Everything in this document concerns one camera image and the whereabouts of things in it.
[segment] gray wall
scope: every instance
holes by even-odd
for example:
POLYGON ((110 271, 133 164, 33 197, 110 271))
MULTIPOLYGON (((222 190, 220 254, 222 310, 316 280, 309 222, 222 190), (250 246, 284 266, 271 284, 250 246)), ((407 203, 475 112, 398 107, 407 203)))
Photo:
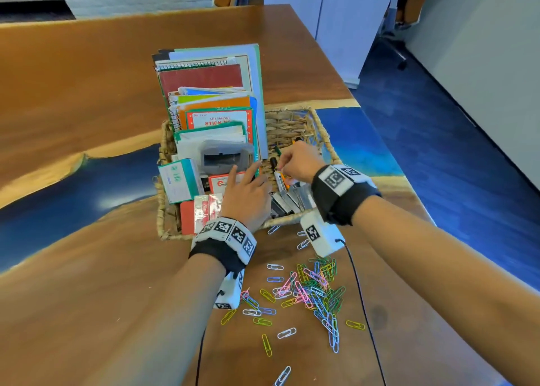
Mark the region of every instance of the gray wall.
POLYGON ((540 0, 427 0, 405 40, 540 188, 540 0))

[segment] person's left arm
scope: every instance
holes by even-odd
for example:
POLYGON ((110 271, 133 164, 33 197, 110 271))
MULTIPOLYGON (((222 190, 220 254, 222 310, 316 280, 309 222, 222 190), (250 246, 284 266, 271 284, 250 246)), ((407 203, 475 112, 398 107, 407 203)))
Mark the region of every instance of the person's left arm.
MULTIPOLYGON (((235 183, 236 167, 231 170, 221 206, 221 216, 240 221, 252 232, 270 215, 271 185, 267 176, 252 181, 259 167, 260 162, 253 164, 239 184, 235 183)), ((206 245, 226 249, 220 241, 206 245)), ((225 274, 226 268, 216 257, 206 253, 192 255, 165 292, 130 328, 112 357, 84 385, 181 384, 225 274)))

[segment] person's left hand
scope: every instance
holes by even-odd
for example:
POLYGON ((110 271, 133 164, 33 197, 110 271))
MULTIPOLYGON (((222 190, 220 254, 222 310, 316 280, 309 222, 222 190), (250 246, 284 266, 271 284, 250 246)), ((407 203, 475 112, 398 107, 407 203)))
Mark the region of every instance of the person's left hand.
POLYGON ((262 174, 251 181, 260 166, 260 161, 253 163, 238 184, 236 184, 237 166, 233 166, 229 172, 221 204, 222 217, 240 221, 251 232, 255 232, 270 217, 272 185, 268 176, 262 174))

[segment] wristband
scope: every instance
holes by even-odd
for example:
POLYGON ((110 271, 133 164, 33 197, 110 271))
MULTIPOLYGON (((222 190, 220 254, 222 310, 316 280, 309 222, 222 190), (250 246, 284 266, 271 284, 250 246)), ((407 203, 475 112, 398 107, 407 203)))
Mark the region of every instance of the wristband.
POLYGON ((190 257, 206 253, 223 264, 227 274, 236 276, 246 268, 257 241, 240 221, 219 217, 206 223, 191 243, 190 257))
POLYGON ((371 178, 344 164, 325 165, 311 188, 322 219, 341 226, 352 225, 354 212, 366 198, 381 197, 371 178))

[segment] baseboard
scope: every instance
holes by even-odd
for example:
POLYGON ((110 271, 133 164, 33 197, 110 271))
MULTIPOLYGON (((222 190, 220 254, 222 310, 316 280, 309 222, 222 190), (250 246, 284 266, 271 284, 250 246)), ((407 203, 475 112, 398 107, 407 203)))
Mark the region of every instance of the baseboard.
POLYGON ((341 76, 341 79, 349 89, 358 89, 358 85, 360 84, 360 79, 358 77, 352 78, 341 76))
POLYGON ((485 137, 488 139, 488 141, 491 143, 491 145, 493 145, 502 155, 503 157, 506 159, 506 161, 508 161, 508 163, 514 167, 516 169, 516 171, 523 177, 523 179, 526 181, 526 183, 530 186, 530 188, 532 188, 532 190, 534 192, 536 192, 536 194, 538 194, 540 196, 540 189, 538 189, 538 187, 536 185, 534 185, 534 183, 527 177, 527 175, 521 171, 521 169, 516 165, 516 163, 514 163, 512 161, 512 159, 510 157, 508 157, 508 155, 501 149, 501 147, 499 147, 498 144, 495 143, 495 141, 488 135, 488 133, 486 133, 484 131, 484 129, 482 129, 482 127, 480 127, 480 125, 471 117, 471 115, 469 113, 467 113, 465 111, 465 109, 462 107, 462 105, 460 105, 460 103, 457 102, 457 100, 442 86, 441 83, 439 83, 439 81, 433 77, 433 75, 431 73, 429 73, 428 69, 426 69, 424 67, 424 65, 416 58, 416 56, 407 48, 407 46, 405 45, 404 46, 404 50, 407 52, 407 56, 410 57, 411 59, 413 59, 416 63, 418 63, 418 65, 422 68, 422 70, 429 76, 433 79, 433 81, 435 83, 437 83, 437 86, 439 87, 439 89, 442 90, 442 92, 449 98, 451 99, 451 101, 461 110, 461 112, 463 113, 463 115, 467 118, 467 120, 469 120, 471 122, 471 124, 476 127, 476 129, 485 137))

